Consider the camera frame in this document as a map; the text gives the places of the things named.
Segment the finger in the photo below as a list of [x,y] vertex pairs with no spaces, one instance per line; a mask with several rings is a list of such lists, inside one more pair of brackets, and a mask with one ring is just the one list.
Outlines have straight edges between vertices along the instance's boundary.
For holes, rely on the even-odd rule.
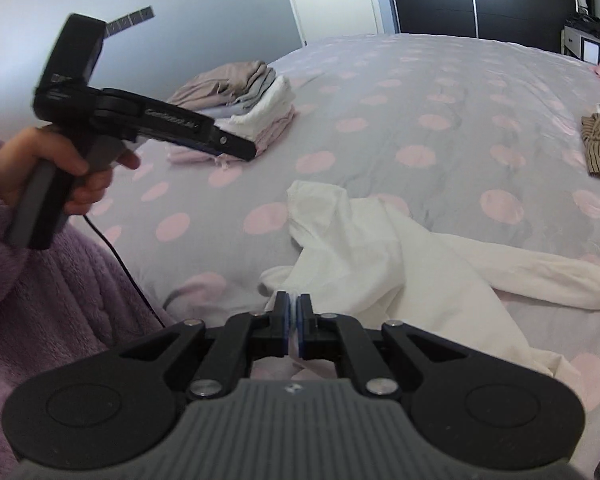
[[92,204],[78,204],[75,202],[67,202],[64,205],[64,214],[72,216],[72,215],[86,215],[90,209]]
[[118,162],[130,170],[137,170],[140,167],[140,157],[131,150],[126,150],[125,153],[120,155]]
[[113,181],[113,170],[99,171],[87,177],[84,187],[91,191],[107,189]]
[[58,168],[75,176],[83,176],[89,171],[89,165],[84,160],[73,143],[53,128],[34,130],[29,138],[30,156],[46,158]]
[[105,189],[92,191],[85,187],[78,188],[72,195],[72,202],[78,204],[95,204],[104,198]]

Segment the pink polka dot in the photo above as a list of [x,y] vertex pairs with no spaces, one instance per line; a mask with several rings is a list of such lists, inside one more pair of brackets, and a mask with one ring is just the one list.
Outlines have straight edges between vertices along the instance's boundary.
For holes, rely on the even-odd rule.
[[427,168],[436,163],[436,152],[427,146],[405,146],[395,154],[395,160],[411,168]]
[[155,230],[155,237],[161,242],[170,242],[181,237],[187,229],[191,220],[186,213],[176,213],[175,215],[167,216]]
[[104,215],[104,213],[106,213],[109,210],[112,204],[113,199],[111,198],[105,198],[104,200],[100,200],[100,202],[98,202],[96,205],[93,206],[93,208],[91,208],[89,214],[91,216]]
[[546,103],[547,103],[547,105],[549,105],[549,108],[553,108],[557,112],[564,110],[564,104],[562,104],[562,101],[551,100],[551,101],[547,101]]
[[340,90],[339,86],[323,86],[320,88],[321,94],[335,94],[338,90]]
[[490,189],[480,197],[485,215],[504,224],[515,225],[525,216],[525,210],[516,197],[503,189]]
[[242,166],[232,164],[228,168],[217,168],[211,172],[207,179],[211,187],[224,187],[231,184],[236,178],[241,176]]
[[439,77],[436,79],[436,83],[442,86],[456,86],[458,81],[449,77]]
[[[110,227],[109,229],[104,231],[102,234],[107,240],[109,240],[111,244],[114,244],[122,234],[122,227],[119,225],[114,225],[113,227]],[[102,240],[100,240],[98,243],[101,247],[107,247],[106,243],[104,243]]]
[[282,202],[261,205],[247,215],[243,228],[250,235],[279,231],[285,225],[287,216],[286,204]]
[[191,276],[180,288],[190,306],[213,306],[226,289],[226,280],[215,272]]
[[556,128],[562,131],[564,134],[573,137],[577,134],[576,129],[573,127],[573,123],[571,121],[567,121],[557,115],[551,120]]
[[581,392],[584,409],[595,410],[600,405],[600,357],[584,353],[573,358],[571,364],[582,375],[584,392]]
[[160,184],[156,184],[151,189],[149,189],[144,195],[140,197],[142,202],[151,202],[151,200],[155,200],[156,198],[164,195],[169,189],[168,182],[161,182]]
[[318,173],[328,170],[336,161],[331,152],[310,153],[301,156],[296,162],[296,171],[298,173]]
[[515,132],[522,132],[522,127],[520,123],[511,117],[507,117],[504,115],[496,115],[491,118],[493,124],[495,124],[499,128],[505,128],[506,130],[513,130]]
[[446,94],[431,94],[427,96],[427,99],[429,101],[435,101],[437,103],[446,103],[446,104],[453,104],[456,102],[456,98],[452,97],[451,95],[446,95]]
[[336,123],[336,130],[344,134],[350,134],[351,132],[364,130],[367,126],[369,126],[369,123],[362,118],[341,119]]
[[296,106],[296,112],[298,112],[299,114],[310,114],[317,107],[318,107],[318,105],[314,105],[314,104],[299,105],[299,106]]
[[378,106],[385,104],[389,98],[386,95],[369,95],[364,99],[360,99],[363,105]]
[[387,202],[392,204],[395,208],[403,212],[407,216],[411,216],[411,212],[409,211],[409,206],[407,203],[401,199],[399,196],[391,195],[388,193],[375,193],[373,195],[369,195],[369,198],[379,198],[383,202]]
[[307,82],[307,79],[304,77],[294,77],[289,80],[291,84],[291,88],[300,88],[304,86]]
[[493,146],[490,150],[490,153],[494,159],[505,166],[521,168],[526,164],[525,157],[522,155],[522,153],[512,148],[508,148],[507,146],[503,146],[502,144]]
[[585,254],[584,256],[581,256],[580,259],[600,267],[600,256],[597,256],[596,254]]
[[378,86],[381,86],[383,88],[395,88],[397,86],[400,86],[402,84],[402,81],[400,81],[399,79],[387,79],[386,81],[381,81],[378,83]]
[[440,115],[426,114],[418,118],[418,123],[429,130],[442,131],[451,127],[451,122]]
[[492,94],[489,96],[489,99],[496,103],[500,103],[501,105],[507,106],[515,106],[516,102],[513,99],[509,99],[506,95],[502,94]]
[[590,218],[600,218],[600,197],[585,189],[571,193],[576,206]]
[[574,168],[586,168],[584,155],[576,150],[562,150],[562,160]]
[[134,176],[131,177],[131,180],[133,180],[134,182],[136,180],[140,180],[147,173],[151,173],[153,170],[154,170],[154,165],[153,164],[151,164],[151,163],[149,163],[149,164],[143,164],[137,170],[134,171]]

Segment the bed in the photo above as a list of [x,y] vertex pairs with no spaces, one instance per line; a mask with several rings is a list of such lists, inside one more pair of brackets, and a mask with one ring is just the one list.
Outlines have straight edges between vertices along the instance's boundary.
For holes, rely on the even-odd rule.
[[[116,169],[93,221],[150,300],[177,320],[222,324],[261,308],[260,274],[298,257],[286,229],[295,180],[379,195],[434,232],[600,265],[600,181],[580,117],[600,102],[586,64],[516,44],[396,35],[338,38],[272,64],[298,116],[250,164],[172,165],[149,141]],[[587,425],[573,464],[600,459],[600,312],[502,296],[531,346],[584,376]]]

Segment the folded white towel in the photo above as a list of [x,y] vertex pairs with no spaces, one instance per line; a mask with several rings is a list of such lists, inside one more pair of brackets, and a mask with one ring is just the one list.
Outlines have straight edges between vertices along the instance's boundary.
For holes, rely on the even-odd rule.
[[258,134],[289,114],[295,98],[296,94],[291,89],[288,77],[280,76],[248,114],[218,119],[216,126],[230,134],[256,140]]

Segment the black cable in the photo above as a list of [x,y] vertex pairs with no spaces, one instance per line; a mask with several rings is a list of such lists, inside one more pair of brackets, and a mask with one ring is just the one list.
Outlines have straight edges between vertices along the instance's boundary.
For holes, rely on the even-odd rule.
[[138,284],[136,283],[136,280],[133,279],[133,277],[131,276],[131,273],[128,271],[128,269],[126,268],[125,263],[122,261],[122,258],[120,258],[120,255],[116,252],[116,250],[113,248],[113,245],[111,245],[111,243],[109,242],[109,240],[106,239],[105,235],[102,234],[98,228],[93,224],[93,222],[89,219],[89,217],[87,215],[83,215],[82,216],[84,218],[84,221],[87,222],[87,224],[89,225],[89,227],[91,229],[93,229],[93,231],[100,237],[100,239],[106,243],[107,247],[109,249],[111,249],[111,252],[113,252],[113,255],[116,257],[116,260],[118,261],[118,263],[120,264],[120,267],[122,267],[122,270],[125,271],[126,276],[129,278],[129,281],[131,282],[131,285],[134,286],[136,292],[140,295],[140,297],[142,298],[142,301],[144,301],[144,304],[146,305],[146,307],[151,311],[151,313],[154,315],[155,319],[158,320],[158,323],[160,323],[160,325],[162,326],[162,328],[165,328],[164,323],[162,322],[162,320],[160,319],[160,317],[155,313],[154,308],[151,306],[151,303],[149,303],[149,300],[147,300],[146,296],[142,293],[142,290],[140,290],[140,287],[138,286]]

